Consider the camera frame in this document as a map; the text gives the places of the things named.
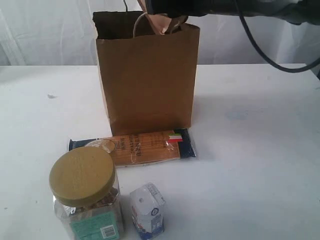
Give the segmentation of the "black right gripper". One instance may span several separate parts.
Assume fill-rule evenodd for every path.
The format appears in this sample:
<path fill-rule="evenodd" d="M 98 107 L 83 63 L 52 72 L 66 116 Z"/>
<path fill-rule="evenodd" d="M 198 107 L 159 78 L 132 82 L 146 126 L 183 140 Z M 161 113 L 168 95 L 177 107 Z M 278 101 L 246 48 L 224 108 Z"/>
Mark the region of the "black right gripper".
<path fill-rule="evenodd" d="M 202 17 L 210 13 L 206 0 L 145 0 L 146 11 L 150 15 Z"/>

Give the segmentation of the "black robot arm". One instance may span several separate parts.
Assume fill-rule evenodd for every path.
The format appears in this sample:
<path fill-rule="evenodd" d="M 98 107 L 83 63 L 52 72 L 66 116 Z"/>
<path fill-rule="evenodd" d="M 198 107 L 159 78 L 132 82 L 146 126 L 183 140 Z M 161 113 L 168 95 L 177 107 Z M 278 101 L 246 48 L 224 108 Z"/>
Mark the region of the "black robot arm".
<path fill-rule="evenodd" d="M 151 15 L 202 17 L 205 15 L 272 17 L 294 25 L 320 24 L 318 0 L 145 0 Z"/>

